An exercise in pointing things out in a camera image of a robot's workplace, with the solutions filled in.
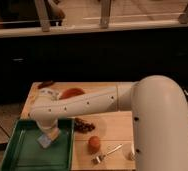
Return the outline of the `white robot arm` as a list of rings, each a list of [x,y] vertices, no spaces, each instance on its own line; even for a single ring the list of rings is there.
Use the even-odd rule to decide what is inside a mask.
[[[188,104],[172,79],[153,75],[61,100],[39,91],[29,115],[44,133],[63,117],[130,111],[136,171],[188,171]]]

